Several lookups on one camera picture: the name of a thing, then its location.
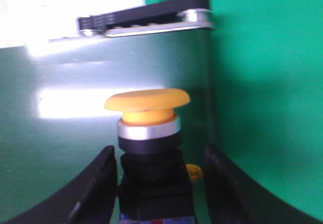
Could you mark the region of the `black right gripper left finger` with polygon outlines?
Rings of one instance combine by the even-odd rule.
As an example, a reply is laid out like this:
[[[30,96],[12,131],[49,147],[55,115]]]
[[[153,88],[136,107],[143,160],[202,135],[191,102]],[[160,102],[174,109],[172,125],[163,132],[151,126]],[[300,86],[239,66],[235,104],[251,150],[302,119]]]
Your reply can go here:
[[[7,223],[110,223],[117,182],[115,148],[106,146],[68,184]]]

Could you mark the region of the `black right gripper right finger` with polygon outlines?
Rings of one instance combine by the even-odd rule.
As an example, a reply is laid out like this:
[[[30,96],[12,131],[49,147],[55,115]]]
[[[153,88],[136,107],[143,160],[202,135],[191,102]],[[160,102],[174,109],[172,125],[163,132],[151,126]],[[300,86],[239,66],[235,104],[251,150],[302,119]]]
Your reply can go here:
[[[203,174],[211,223],[321,223],[269,192],[214,144],[205,147]]]

